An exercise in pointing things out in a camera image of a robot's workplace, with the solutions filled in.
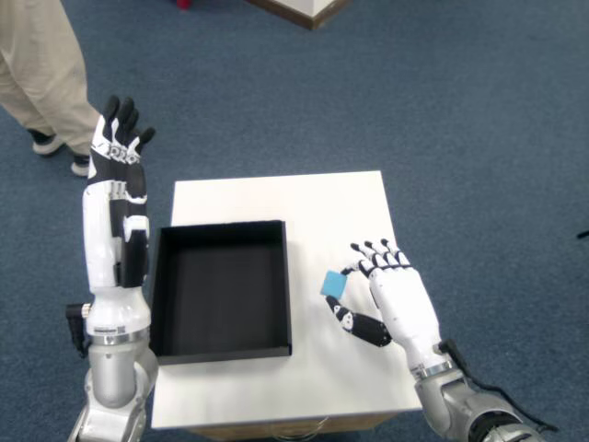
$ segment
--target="black tray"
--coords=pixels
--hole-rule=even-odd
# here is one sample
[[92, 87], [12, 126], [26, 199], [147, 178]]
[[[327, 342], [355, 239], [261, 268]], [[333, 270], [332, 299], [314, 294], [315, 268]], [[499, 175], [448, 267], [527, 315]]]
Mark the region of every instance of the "black tray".
[[292, 353], [283, 221], [164, 227], [152, 281], [160, 364]]

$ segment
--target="black shoe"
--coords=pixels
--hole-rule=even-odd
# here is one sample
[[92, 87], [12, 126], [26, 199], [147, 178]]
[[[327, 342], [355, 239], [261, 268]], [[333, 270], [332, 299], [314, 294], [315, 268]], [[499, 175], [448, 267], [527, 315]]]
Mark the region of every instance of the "black shoe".
[[74, 162], [72, 163], [72, 172], [78, 177], [87, 177], [90, 166], [90, 156], [74, 154]]
[[48, 157], [59, 150], [64, 142], [56, 135], [46, 135], [33, 129], [27, 129], [33, 137], [33, 152]]

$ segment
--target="black and white robotic hand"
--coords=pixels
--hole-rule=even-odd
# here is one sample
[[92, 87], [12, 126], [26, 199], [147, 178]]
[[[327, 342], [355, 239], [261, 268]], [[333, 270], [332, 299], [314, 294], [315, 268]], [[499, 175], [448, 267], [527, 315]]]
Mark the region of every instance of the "black and white robotic hand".
[[[433, 431], [460, 442], [544, 442], [541, 431], [558, 431], [523, 411], [502, 389], [471, 376], [454, 342], [441, 341], [432, 301], [402, 251], [386, 239], [352, 248], [363, 258], [341, 273], [359, 271], [368, 279], [382, 322], [349, 311], [335, 297], [327, 296], [329, 307], [350, 334], [378, 346], [392, 339], [403, 347]], [[519, 414], [541, 428], [532, 429]]]
[[[92, 305], [70, 306], [67, 317], [81, 355], [89, 355], [87, 404], [69, 441], [137, 441], [145, 400], [156, 383], [157, 360], [148, 348], [150, 310], [142, 285], [147, 274], [149, 220], [140, 164], [155, 131], [136, 129], [131, 99], [111, 97], [92, 140], [84, 190], [84, 245]], [[90, 344], [75, 324], [83, 321]]]

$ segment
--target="blue block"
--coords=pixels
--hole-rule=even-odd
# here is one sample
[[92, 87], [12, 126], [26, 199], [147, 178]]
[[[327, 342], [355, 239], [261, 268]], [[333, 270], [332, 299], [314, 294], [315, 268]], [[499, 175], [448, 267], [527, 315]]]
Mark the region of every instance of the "blue block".
[[321, 295], [340, 299], [347, 281], [347, 275], [329, 270], [325, 275], [325, 281], [323, 281], [323, 286], [321, 287]]

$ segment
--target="khaki pants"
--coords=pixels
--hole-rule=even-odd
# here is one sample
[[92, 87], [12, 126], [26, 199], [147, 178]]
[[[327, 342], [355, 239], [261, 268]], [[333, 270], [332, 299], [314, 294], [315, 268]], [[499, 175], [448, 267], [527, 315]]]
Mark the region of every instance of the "khaki pants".
[[0, 0], [0, 104], [25, 128], [89, 153], [98, 113], [60, 0]]

